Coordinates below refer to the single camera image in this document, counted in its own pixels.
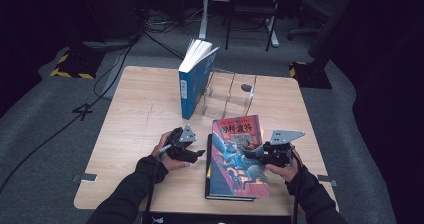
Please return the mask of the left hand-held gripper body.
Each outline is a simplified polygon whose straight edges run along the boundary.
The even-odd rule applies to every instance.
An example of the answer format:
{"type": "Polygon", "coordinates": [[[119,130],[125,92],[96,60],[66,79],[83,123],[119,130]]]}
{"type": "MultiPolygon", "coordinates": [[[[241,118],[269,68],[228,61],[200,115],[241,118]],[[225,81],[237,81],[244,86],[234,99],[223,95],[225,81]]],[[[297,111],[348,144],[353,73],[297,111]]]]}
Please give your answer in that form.
{"type": "Polygon", "coordinates": [[[166,153],[173,160],[195,163],[199,157],[189,158],[186,154],[189,151],[187,147],[196,140],[196,134],[192,131],[189,124],[184,128],[175,128],[165,142],[166,145],[169,145],[166,153]]]}

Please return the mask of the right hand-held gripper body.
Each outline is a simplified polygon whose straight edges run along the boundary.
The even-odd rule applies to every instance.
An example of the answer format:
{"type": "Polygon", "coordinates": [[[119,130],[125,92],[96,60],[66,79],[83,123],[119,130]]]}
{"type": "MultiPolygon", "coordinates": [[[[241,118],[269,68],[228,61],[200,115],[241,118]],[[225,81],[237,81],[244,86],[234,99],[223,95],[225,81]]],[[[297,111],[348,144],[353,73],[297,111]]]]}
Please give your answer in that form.
{"type": "Polygon", "coordinates": [[[294,148],[291,146],[291,142],[304,135],[303,131],[274,130],[270,140],[263,144],[262,162],[282,168],[292,167],[294,148]]]}

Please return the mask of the red illustrated book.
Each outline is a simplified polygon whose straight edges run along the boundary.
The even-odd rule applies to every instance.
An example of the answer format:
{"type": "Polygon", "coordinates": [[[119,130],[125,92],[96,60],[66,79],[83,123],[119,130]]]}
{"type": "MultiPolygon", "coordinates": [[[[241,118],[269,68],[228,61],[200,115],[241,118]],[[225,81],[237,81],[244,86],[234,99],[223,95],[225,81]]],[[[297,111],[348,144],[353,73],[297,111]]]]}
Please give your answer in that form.
{"type": "Polygon", "coordinates": [[[268,197],[264,165],[244,154],[262,143],[257,115],[214,120],[207,144],[205,197],[240,201],[268,197]]]}

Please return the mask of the blue book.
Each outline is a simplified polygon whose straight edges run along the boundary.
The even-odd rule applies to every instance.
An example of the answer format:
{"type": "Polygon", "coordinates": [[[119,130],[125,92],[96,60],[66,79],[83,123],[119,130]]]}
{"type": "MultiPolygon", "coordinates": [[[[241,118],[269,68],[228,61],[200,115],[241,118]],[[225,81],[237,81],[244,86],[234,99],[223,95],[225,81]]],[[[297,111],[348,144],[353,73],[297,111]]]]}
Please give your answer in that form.
{"type": "Polygon", "coordinates": [[[182,118],[189,120],[209,82],[218,47],[210,42],[193,39],[179,66],[179,85],[182,118]]]}

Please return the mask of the clear acrylic book rack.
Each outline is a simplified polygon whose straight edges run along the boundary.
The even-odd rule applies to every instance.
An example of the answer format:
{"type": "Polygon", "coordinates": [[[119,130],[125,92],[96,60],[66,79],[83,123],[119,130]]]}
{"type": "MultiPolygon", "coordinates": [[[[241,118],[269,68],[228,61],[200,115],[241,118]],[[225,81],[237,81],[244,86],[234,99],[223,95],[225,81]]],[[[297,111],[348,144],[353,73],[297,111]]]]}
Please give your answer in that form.
{"type": "Polygon", "coordinates": [[[195,113],[213,119],[247,116],[257,76],[214,68],[195,113]]]}

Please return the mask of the person's left hand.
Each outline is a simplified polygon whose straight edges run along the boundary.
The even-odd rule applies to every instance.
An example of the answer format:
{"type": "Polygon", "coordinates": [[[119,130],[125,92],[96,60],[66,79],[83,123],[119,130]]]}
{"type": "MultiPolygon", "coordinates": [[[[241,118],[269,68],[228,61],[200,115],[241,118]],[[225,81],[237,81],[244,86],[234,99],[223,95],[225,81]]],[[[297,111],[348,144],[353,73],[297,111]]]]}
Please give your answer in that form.
{"type": "MultiPolygon", "coordinates": [[[[165,142],[166,142],[166,140],[167,140],[167,138],[170,134],[171,134],[171,132],[166,132],[161,136],[159,143],[154,147],[154,149],[151,152],[152,156],[158,155],[160,149],[164,146],[164,144],[165,144],[165,142]]],[[[173,160],[166,153],[164,153],[162,155],[161,162],[169,172],[190,166],[189,162],[173,160]]]]}

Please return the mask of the person's right hand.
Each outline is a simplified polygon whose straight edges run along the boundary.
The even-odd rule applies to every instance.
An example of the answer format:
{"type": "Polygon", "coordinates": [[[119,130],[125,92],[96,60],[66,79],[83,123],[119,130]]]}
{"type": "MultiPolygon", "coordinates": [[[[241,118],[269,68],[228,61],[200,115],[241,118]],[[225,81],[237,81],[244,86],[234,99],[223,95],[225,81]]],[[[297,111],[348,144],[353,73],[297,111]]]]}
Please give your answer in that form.
{"type": "Polygon", "coordinates": [[[300,155],[296,149],[293,150],[293,153],[294,153],[294,161],[291,166],[278,167],[273,164],[266,164],[265,169],[270,171],[273,174],[279,175],[286,182],[291,182],[303,166],[300,155]]]}

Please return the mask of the person's dark clothing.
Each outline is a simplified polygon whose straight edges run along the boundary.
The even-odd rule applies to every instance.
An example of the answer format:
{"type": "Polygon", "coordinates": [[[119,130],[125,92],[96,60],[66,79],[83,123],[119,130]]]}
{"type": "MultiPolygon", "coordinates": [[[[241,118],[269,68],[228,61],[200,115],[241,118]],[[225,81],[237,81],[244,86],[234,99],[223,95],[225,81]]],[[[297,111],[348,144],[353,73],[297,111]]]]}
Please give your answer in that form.
{"type": "Polygon", "coordinates": [[[215,215],[153,212],[140,224],[292,224],[290,216],[215,215]]]}

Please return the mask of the black stand with striped base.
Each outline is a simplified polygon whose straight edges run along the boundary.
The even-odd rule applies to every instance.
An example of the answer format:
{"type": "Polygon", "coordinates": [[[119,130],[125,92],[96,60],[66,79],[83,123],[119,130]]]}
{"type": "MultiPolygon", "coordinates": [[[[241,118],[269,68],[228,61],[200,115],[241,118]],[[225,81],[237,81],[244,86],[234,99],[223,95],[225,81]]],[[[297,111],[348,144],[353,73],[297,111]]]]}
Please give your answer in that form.
{"type": "Polygon", "coordinates": [[[313,58],[310,63],[292,62],[289,65],[290,75],[298,85],[304,88],[331,89],[331,83],[325,73],[325,66],[336,49],[336,39],[340,34],[339,22],[352,0],[343,0],[336,8],[334,15],[317,34],[317,39],[308,50],[313,58]]]}

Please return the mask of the black folding chair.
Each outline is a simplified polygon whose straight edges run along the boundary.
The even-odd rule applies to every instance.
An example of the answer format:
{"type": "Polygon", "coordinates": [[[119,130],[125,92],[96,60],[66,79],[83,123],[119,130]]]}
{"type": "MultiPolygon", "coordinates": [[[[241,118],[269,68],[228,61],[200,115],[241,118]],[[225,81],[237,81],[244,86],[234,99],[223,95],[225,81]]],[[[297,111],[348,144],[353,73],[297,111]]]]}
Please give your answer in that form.
{"type": "Polygon", "coordinates": [[[261,19],[259,27],[265,27],[267,35],[266,51],[272,43],[275,28],[275,17],[278,12],[279,0],[229,0],[225,20],[228,21],[226,29],[225,49],[229,47],[230,33],[234,31],[255,32],[257,28],[233,28],[232,19],[235,16],[244,16],[253,19],[261,19]]]}

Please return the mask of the black yellow striped base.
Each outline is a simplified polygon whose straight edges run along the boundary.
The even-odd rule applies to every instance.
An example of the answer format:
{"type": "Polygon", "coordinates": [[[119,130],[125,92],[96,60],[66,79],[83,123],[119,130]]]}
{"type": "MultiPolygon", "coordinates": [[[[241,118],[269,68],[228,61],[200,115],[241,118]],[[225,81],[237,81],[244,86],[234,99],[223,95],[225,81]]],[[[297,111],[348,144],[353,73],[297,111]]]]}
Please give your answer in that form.
{"type": "Polygon", "coordinates": [[[95,79],[104,56],[105,54],[102,52],[89,51],[80,54],[66,50],[50,75],[65,78],[95,79]]]}

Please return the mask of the black office chair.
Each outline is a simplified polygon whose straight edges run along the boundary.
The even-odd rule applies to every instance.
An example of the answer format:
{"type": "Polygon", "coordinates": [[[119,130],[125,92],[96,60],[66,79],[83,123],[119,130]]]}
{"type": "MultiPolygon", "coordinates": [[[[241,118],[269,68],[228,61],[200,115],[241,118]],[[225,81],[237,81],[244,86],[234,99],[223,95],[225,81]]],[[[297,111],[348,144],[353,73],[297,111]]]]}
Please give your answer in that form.
{"type": "Polygon", "coordinates": [[[316,36],[334,15],[343,0],[301,0],[299,28],[288,32],[287,39],[295,36],[316,36]]]}

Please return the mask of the dark cabinet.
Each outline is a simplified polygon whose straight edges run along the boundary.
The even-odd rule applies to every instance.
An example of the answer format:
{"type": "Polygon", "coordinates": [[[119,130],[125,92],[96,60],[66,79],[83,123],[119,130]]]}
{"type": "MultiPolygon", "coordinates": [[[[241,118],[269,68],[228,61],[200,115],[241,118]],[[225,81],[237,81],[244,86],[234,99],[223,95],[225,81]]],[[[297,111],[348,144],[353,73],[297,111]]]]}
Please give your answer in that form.
{"type": "Polygon", "coordinates": [[[101,31],[113,39],[133,39],[144,29],[146,0],[86,0],[101,31]]]}

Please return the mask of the metal table bracket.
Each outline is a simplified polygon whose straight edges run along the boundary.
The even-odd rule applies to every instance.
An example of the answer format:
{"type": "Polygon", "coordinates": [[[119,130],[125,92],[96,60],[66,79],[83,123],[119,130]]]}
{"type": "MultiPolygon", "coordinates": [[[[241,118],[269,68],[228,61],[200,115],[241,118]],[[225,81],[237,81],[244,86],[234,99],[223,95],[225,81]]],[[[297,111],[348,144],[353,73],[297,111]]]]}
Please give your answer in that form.
{"type": "Polygon", "coordinates": [[[336,187],[338,186],[337,181],[332,179],[329,176],[325,176],[325,175],[317,175],[317,179],[321,182],[328,182],[332,187],[336,187]]]}
{"type": "Polygon", "coordinates": [[[74,174],[71,178],[72,182],[81,183],[81,182],[95,182],[97,180],[97,175],[92,173],[82,173],[74,174]]]}

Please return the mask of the white desk frame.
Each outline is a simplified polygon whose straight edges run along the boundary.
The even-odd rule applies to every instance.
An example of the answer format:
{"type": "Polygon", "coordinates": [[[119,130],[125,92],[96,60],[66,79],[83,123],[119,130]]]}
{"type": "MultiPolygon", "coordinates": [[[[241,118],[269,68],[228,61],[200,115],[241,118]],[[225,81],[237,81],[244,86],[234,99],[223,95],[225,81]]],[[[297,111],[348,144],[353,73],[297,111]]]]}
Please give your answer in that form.
{"type": "MultiPolygon", "coordinates": [[[[202,39],[202,40],[206,39],[207,26],[208,26],[208,7],[209,7],[209,4],[212,4],[213,2],[229,2],[229,0],[203,0],[203,7],[201,9],[202,17],[200,22],[199,34],[198,34],[199,39],[202,39]]],[[[272,24],[274,24],[274,22],[275,22],[275,17],[270,17],[265,19],[267,31],[271,31],[271,26],[272,24]]],[[[279,47],[280,43],[278,41],[275,31],[273,31],[271,34],[272,34],[271,35],[272,46],[275,48],[279,47]]]]}

